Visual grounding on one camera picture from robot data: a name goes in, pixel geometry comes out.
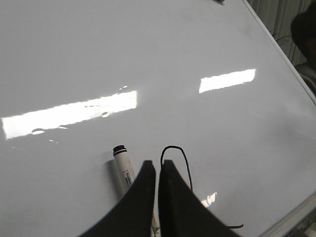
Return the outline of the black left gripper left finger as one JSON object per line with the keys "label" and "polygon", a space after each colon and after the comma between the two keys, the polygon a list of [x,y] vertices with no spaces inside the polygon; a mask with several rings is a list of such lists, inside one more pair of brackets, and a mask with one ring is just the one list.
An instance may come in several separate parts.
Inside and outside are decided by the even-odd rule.
{"label": "black left gripper left finger", "polygon": [[156,171],[145,160],[118,204],[82,237],[149,237],[155,199]]}

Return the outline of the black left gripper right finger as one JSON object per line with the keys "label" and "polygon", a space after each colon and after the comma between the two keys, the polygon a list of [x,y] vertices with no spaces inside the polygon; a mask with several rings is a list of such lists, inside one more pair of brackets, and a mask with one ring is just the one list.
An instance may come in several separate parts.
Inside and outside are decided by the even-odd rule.
{"label": "black left gripper right finger", "polygon": [[202,205],[171,160],[160,170],[158,214],[162,237],[238,236]]}

